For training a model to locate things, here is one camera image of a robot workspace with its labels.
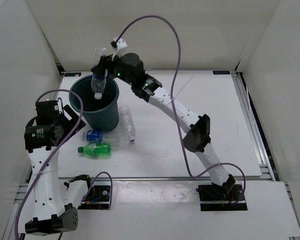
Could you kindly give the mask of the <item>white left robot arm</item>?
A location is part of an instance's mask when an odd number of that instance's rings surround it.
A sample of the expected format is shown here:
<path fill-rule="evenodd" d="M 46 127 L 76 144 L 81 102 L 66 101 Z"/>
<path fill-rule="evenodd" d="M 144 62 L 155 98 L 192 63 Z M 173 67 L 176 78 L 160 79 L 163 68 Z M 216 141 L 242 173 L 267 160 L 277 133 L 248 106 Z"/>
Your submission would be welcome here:
<path fill-rule="evenodd" d="M 95 194 L 89 175 L 78 175 L 59 181 L 57 147 L 67 134 L 77 133 L 86 124 L 61 99 L 39 101 L 37 115 L 24 132 L 25 149 L 37 179 L 33 187 L 33 217 L 25 224 L 30 235 L 47 236 L 75 231 L 78 227 L 78 207 L 81 200 L 90 200 Z"/>

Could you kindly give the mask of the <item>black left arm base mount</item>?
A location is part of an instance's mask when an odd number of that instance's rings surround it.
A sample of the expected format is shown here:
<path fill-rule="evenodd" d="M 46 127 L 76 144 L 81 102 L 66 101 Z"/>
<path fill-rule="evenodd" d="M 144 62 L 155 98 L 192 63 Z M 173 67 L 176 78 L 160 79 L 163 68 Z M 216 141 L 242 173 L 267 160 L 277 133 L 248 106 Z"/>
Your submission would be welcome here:
<path fill-rule="evenodd" d="M 109 210 L 112 186 L 110 181 L 96 181 L 91 191 L 78 207 L 79 210 Z"/>

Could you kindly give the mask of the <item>clear unlabelled plastic bottle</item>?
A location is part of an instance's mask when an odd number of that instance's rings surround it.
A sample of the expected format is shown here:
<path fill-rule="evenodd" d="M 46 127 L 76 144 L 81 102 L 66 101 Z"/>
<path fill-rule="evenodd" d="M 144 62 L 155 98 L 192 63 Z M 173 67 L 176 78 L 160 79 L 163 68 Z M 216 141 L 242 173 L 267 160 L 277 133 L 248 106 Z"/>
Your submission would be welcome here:
<path fill-rule="evenodd" d="M 123 105 L 118 109 L 122 132 L 129 143 L 136 140 L 136 128 L 129 106 Z"/>

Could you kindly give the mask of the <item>clear bottle blue Aquarius label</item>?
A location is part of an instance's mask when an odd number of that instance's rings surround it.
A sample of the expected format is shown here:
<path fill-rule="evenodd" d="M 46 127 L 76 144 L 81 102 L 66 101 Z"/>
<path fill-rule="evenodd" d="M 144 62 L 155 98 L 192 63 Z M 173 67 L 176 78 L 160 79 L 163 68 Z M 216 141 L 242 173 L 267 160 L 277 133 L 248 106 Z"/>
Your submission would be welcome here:
<path fill-rule="evenodd" d="M 94 48 L 95 64 L 91 69 L 92 79 L 90 82 L 90 87 L 96 100 L 102 99 L 106 87 L 107 71 L 104 70 L 104 67 L 102 66 L 102 57 L 104 57 L 107 52 L 108 51 L 105 47 Z"/>

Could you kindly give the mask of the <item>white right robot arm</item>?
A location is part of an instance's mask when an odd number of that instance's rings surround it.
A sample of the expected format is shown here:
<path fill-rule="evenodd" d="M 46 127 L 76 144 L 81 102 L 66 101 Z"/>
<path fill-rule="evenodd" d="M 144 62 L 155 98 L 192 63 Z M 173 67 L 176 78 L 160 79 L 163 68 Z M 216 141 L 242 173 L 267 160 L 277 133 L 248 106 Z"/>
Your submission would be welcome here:
<path fill-rule="evenodd" d="M 212 196 L 226 200 L 232 195 L 235 179 L 223 167 L 214 151 L 208 115 L 199 115 L 174 100 L 161 82 L 145 72 L 143 62 L 135 53 L 127 53 L 122 57 L 103 55 L 91 71 L 98 80 L 110 77 L 126 82 L 137 97 L 178 123 L 183 130 L 182 147 L 199 158 L 210 176 Z"/>

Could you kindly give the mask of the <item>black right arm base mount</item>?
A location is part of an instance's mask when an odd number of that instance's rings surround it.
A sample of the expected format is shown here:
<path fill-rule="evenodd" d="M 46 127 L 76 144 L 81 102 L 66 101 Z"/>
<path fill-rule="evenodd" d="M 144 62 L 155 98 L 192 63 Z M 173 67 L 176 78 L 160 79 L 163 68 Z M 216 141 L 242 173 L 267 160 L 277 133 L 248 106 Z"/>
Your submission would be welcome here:
<path fill-rule="evenodd" d="M 199 185 L 196 189 L 202 212 L 247 211 L 242 184 L 235 184 L 229 193 L 221 193 L 212 184 Z"/>

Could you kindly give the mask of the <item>green plastic soda bottle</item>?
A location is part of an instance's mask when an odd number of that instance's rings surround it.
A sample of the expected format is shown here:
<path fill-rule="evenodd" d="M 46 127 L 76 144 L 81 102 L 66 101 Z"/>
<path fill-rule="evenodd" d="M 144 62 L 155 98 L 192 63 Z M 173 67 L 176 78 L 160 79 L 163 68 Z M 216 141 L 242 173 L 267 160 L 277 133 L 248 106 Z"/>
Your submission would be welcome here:
<path fill-rule="evenodd" d="M 111 145 L 108 143 L 88 143 L 79 146 L 77 152 L 88 158 L 109 158 L 111 156 Z"/>

